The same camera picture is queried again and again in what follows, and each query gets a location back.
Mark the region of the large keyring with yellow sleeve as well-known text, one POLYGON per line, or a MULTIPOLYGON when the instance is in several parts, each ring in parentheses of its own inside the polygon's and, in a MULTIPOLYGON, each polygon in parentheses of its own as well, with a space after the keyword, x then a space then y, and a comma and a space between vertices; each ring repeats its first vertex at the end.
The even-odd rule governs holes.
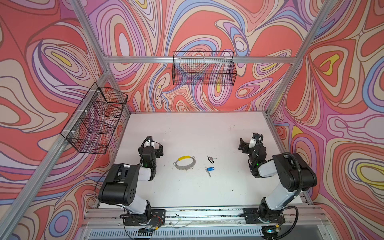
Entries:
POLYGON ((193 156, 182 156, 174 162, 174 167, 179 171, 188 171, 196 165, 196 158, 193 156))

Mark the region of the key with blue tag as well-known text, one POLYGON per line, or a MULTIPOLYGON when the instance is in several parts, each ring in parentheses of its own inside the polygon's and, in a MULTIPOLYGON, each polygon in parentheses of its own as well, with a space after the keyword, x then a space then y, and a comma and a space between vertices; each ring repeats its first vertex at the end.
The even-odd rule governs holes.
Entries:
POLYGON ((214 170, 215 170, 214 167, 205 168, 205 171, 208 173, 209 177, 211 177, 211 172, 214 171, 214 170))

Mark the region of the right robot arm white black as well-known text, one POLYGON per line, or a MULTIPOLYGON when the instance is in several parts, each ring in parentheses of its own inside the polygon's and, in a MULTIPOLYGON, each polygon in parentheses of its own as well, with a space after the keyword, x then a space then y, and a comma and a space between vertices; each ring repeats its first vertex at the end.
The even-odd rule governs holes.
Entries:
POLYGON ((244 208, 239 216, 246 224, 274 224, 279 227, 285 223, 284 210, 295 209, 289 206, 301 192, 317 185, 314 171, 299 154, 282 153, 267 160, 264 136, 254 134, 246 143, 240 139, 239 150, 248 155, 249 170, 257 179, 279 177, 279 183, 267 197, 262 198, 258 208, 244 208))

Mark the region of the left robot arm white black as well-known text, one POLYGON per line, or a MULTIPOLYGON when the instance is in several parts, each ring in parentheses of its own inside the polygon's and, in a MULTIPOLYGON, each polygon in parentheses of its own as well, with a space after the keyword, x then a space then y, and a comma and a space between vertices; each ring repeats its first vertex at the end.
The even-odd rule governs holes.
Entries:
POLYGON ((113 164, 99 191, 101 203, 121 207, 124 226, 152 226, 164 224, 165 211, 152 210, 148 200, 138 194, 138 182, 154 180, 157 159, 164 155, 163 146, 148 136, 138 148, 140 162, 136 165, 113 164))

